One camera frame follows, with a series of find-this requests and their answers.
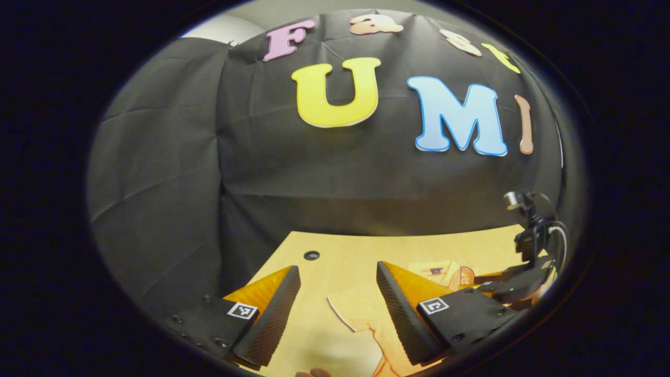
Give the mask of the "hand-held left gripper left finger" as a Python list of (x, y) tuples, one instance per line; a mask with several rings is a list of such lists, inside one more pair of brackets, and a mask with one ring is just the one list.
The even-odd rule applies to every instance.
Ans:
[(289, 265), (224, 297), (204, 296), (165, 326), (209, 356), (252, 370), (268, 367), (301, 288)]

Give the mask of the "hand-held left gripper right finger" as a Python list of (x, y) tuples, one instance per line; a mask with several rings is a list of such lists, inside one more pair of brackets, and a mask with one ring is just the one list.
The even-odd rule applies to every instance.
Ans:
[(521, 315), (479, 289), (453, 291), (385, 261), (376, 265), (376, 284), (412, 364), (466, 353)]

